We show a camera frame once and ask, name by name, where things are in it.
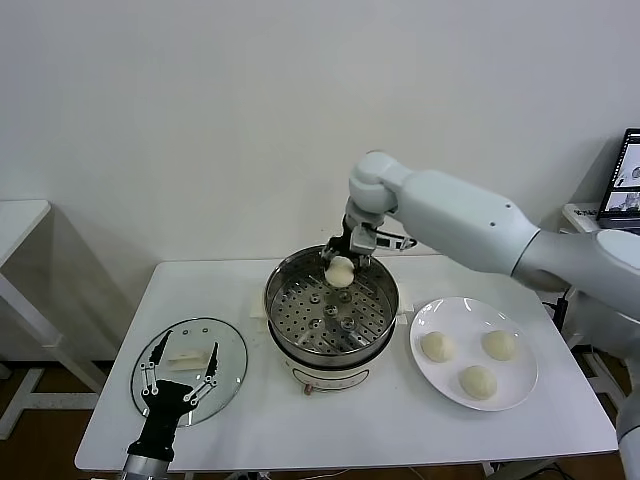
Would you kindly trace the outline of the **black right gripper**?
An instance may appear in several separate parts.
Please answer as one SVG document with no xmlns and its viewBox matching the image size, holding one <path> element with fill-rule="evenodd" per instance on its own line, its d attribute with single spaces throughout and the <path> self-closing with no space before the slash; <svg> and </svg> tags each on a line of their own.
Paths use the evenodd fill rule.
<svg viewBox="0 0 640 480">
<path fill-rule="evenodd" d="M 338 236 L 332 236 L 327 245 L 322 250 L 323 260 L 332 260 L 339 254 L 352 254 L 351 250 L 352 228 L 347 222 L 342 223 L 342 233 Z M 366 271 L 371 264 L 370 255 L 354 254 L 352 263 L 356 273 Z"/>
</svg>

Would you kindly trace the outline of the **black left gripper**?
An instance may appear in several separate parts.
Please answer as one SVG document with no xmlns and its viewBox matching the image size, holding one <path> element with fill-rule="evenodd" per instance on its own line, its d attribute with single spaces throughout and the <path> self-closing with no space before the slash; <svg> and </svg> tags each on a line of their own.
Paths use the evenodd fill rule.
<svg viewBox="0 0 640 480">
<path fill-rule="evenodd" d="M 219 344 L 214 343 L 204 377 L 195 387 L 158 380 L 159 365 L 172 331 L 167 330 L 151 350 L 146 362 L 140 364 L 143 388 L 141 395 L 148 407 L 148 416 L 139 438 L 129 445 L 127 453 L 155 460 L 173 460 L 173 443 L 180 418 L 193 411 L 217 385 Z"/>
</svg>

